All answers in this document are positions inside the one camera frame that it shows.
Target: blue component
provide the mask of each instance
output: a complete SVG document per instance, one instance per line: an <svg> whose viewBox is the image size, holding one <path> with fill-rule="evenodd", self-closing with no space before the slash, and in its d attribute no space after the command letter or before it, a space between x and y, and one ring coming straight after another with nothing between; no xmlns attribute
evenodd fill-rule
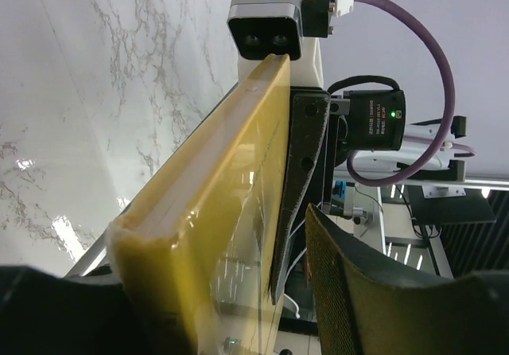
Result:
<svg viewBox="0 0 509 355"><path fill-rule="evenodd" d="M341 200L344 200L344 193L347 190L347 182L337 180L334 184L334 188L332 189L332 194L334 196L338 196Z"/></svg>

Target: yellow foam block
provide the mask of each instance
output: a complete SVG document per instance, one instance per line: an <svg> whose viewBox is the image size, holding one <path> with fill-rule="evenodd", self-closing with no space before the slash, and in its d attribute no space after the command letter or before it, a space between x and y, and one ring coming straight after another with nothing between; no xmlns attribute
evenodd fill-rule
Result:
<svg viewBox="0 0 509 355"><path fill-rule="evenodd" d="M270 56L111 223L108 255L156 350L272 354L288 132L289 58Z"/></svg>

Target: white marble wall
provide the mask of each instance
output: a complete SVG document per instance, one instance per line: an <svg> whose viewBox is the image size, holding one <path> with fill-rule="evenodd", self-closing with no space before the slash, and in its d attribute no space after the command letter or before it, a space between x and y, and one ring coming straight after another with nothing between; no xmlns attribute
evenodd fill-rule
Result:
<svg viewBox="0 0 509 355"><path fill-rule="evenodd" d="M0 0L0 263L64 274L236 82L230 0Z"/></svg>

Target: black cable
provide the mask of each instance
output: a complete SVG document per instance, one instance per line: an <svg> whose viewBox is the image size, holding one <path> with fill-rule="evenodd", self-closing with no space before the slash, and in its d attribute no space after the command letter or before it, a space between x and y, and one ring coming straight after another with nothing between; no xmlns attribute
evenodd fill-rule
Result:
<svg viewBox="0 0 509 355"><path fill-rule="evenodd" d="M399 194L401 194L403 202L405 203L406 209L408 210L408 213L410 214L410 219L412 220L412 229L414 230L415 236L417 236L421 240L432 240L433 238L438 238L440 236L440 234L442 234L442 227L440 227L440 229L437 229L437 234L433 235L433 227L431 228L430 234L428 234L428 228L425 226L424 227L425 236L423 236L422 233L419 232L415 228L415 225L419 225L419 226L421 226L421 225L417 221L417 218L414 217L414 214L412 213L412 209L410 209L410 203L406 199L405 194L403 193L403 191L401 191L401 189L398 186L395 185L395 187L398 190Z"/></svg>
<svg viewBox="0 0 509 355"><path fill-rule="evenodd" d="M362 195L363 195L363 196L365 196L365 197L368 197L368 198L372 199L372 200L373 200L374 202L376 202L376 204L379 206L380 211L381 211L382 213L384 213L384 211L383 211L383 207L382 207L382 204L380 204L380 203L379 203L379 201L378 201L376 198L374 198L373 196L370 196L369 194L365 194L365 193L361 192L360 190L358 190L358 189L357 189L357 187L356 187L356 192L357 192L357 193L362 194Z"/></svg>
<svg viewBox="0 0 509 355"><path fill-rule="evenodd" d="M358 75L351 76L347 79L340 80L339 82L335 82L332 84L327 92L329 94L333 94L339 90L342 90L346 87L356 86L358 84L369 84L369 83L378 83L385 84L386 86L392 87L394 91L399 90L399 84L394 79L387 78L386 76L378 76L378 75Z"/></svg>

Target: camera lens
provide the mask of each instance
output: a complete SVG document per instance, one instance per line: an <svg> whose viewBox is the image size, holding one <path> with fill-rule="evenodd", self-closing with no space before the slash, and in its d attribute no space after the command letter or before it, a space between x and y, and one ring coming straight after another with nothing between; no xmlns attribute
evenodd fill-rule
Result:
<svg viewBox="0 0 509 355"><path fill-rule="evenodd" d="M272 43L277 47L284 47L288 45L288 38L284 35L276 35L274 38L272 38Z"/></svg>
<svg viewBox="0 0 509 355"><path fill-rule="evenodd" d="M248 46L260 45L260 40L255 35L248 35L244 38L244 43Z"/></svg>

